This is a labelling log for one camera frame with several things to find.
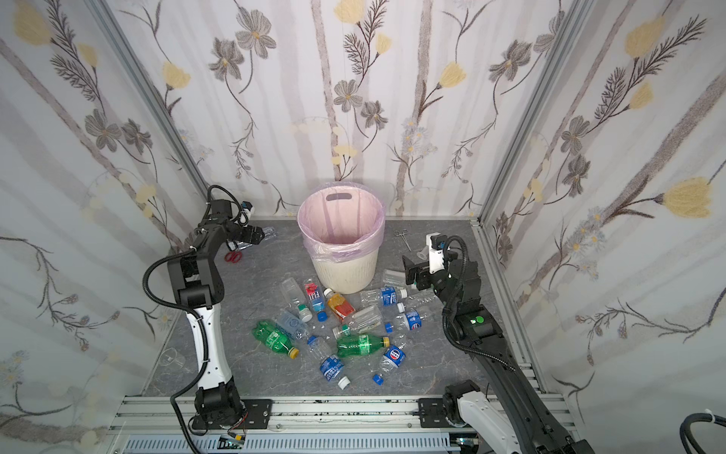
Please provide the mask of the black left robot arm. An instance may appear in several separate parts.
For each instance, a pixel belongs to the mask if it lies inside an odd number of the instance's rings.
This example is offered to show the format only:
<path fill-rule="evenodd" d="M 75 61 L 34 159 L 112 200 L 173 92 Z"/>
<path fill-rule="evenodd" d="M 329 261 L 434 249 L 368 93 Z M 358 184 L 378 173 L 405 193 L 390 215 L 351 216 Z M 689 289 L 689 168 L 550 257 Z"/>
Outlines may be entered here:
<path fill-rule="evenodd" d="M 191 429 L 177 399 L 189 391 L 195 393 L 195 417 L 204 429 L 232 429 L 248 414 L 224 351 L 220 312 L 225 287 L 216 257 L 220 248 L 226 247 L 238 260 L 240 243 L 257 245 L 263 241 L 264 229 L 250 225 L 251 213 L 250 202 L 240 202 L 221 185 L 210 185 L 205 211 L 193 231 L 191 245 L 153 262 L 142 277 L 147 298 L 164 308 L 183 312 L 193 333 L 198 372 L 169 398 L 187 437 Z"/>

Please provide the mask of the clear crushed bottle white cap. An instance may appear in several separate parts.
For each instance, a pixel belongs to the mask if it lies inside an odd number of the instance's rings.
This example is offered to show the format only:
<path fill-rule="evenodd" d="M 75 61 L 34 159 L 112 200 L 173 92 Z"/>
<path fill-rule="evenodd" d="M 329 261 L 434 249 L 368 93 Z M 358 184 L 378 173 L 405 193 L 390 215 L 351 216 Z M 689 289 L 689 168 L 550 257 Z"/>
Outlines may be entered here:
<path fill-rule="evenodd" d="M 407 310 L 414 310 L 420 306 L 430 306 L 431 304 L 437 303 L 440 303 L 440 299 L 433 289 L 425 289 L 424 291 L 408 295 L 402 303 L 397 304 L 397 309 L 400 313 L 405 313 Z"/>

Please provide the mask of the clear bottle purple label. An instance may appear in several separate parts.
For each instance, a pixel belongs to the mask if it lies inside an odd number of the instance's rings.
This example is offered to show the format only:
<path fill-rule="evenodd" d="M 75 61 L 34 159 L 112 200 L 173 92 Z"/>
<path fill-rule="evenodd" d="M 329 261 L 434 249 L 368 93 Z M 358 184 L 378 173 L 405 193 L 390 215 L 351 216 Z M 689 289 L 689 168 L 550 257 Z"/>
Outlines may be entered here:
<path fill-rule="evenodd" d="M 251 237 L 251 239 L 253 240 L 252 243 L 237 241 L 234 244 L 234 250 L 243 251 L 243 250 L 249 249 L 253 246 L 258 246 L 266 240 L 272 240 L 272 239 L 276 238 L 276 236 L 277 236 L 277 231 L 272 226 L 258 228 L 256 231 L 253 232 L 253 236 Z"/>

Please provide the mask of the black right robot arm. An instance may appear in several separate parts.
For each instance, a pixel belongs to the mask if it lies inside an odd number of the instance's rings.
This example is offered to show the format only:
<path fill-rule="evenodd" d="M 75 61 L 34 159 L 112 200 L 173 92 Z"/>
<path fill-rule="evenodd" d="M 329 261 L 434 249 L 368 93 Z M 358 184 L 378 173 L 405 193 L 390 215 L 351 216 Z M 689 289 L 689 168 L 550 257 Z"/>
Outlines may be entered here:
<path fill-rule="evenodd" d="M 552 414 L 519 367 L 502 328 L 483 306 L 478 264 L 460 236 L 427 236 L 428 260 L 403 259 L 406 281 L 420 291 L 432 289 L 442 302 L 442 332 L 457 350 L 486 373 L 499 402 L 471 380 L 447 387 L 442 401 L 448 422 L 476 431 L 480 452 L 590 453 Z"/>

